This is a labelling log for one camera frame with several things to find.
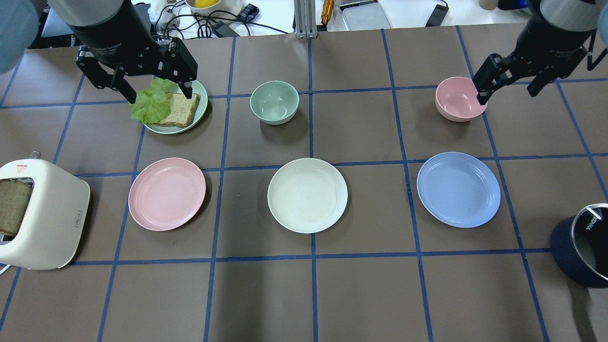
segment pink bowl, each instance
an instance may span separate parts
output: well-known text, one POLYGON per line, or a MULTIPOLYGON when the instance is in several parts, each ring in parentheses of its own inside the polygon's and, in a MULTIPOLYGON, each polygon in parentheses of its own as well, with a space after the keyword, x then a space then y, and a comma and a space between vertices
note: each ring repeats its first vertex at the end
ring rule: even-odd
POLYGON ((446 119, 465 122, 481 115, 488 105, 477 101, 477 89, 471 79, 450 77, 437 86, 435 106, 446 119))

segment lettuce leaf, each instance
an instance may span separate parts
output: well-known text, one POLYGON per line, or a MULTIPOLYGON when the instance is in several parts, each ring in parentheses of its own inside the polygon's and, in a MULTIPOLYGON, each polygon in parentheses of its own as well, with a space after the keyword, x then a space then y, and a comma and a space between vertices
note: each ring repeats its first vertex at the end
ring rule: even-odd
POLYGON ((165 92, 175 83, 169 80, 153 79, 149 88, 137 92, 131 107, 131 118, 143 124, 155 124, 169 116, 169 99, 165 92))

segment plate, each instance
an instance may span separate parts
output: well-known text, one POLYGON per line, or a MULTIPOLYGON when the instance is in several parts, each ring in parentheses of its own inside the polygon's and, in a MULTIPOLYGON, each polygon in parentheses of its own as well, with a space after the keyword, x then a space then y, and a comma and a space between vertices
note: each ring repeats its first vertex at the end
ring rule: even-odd
POLYGON ((129 190, 133 220, 151 231, 168 231, 188 222, 205 199, 205 176, 193 162, 167 158, 150 164, 129 190))
MULTIPOLYGON (((178 85, 175 85, 173 89, 169 90, 169 92, 179 92, 183 94, 182 90, 179 89, 178 85)), ((201 99, 198 102, 198 107, 196 107, 196 111, 194 112, 194 119, 192 120, 192 123, 190 125, 186 126, 185 128, 179 128, 175 126, 163 127, 157 126, 155 124, 145 124, 144 126, 146 126, 146 128, 151 130, 152 132, 158 134, 178 134, 194 127, 194 125, 196 125, 202 119, 202 116, 205 114, 205 110, 207 110, 207 103, 209 102, 209 97, 207 96, 207 91, 205 90, 205 87, 203 87, 202 84, 198 81, 192 81, 192 93, 198 94, 201 99)))
POLYGON ((314 158, 290 161, 272 177, 268 206, 285 228, 312 234, 331 227, 344 213, 348 189, 330 163, 314 158))
POLYGON ((465 153, 440 153, 427 160, 416 186, 430 214, 454 227, 481 226, 500 206, 496 177, 479 159, 465 153))

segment white toaster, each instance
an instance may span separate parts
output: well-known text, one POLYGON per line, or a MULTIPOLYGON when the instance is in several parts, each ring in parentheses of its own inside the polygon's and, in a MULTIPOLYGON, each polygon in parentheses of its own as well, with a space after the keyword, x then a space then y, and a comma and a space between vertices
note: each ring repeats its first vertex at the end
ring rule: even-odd
POLYGON ((0 180, 33 186, 19 232, 1 237, 0 262, 31 270, 67 265, 82 235, 91 190, 87 182, 42 159, 21 159, 0 167, 0 180))

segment bread slice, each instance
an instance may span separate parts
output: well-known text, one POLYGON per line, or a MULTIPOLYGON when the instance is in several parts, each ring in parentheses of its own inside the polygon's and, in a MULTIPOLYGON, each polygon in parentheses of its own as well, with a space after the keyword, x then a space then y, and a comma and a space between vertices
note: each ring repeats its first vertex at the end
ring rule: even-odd
POLYGON ((165 119, 155 123, 155 125, 164 127, 175 126, 179 128, 188 127, 194 119, 194 113, 201 97, 199 94, 193 93, 192 98, 188 100, 185 95, 178 92, 167 92, 166 94, 169 98, 169 115, 165 119))
POLYGON ((21 227, 32 187, 20 181, 0 180, 0 232, 15 236, 21 227))

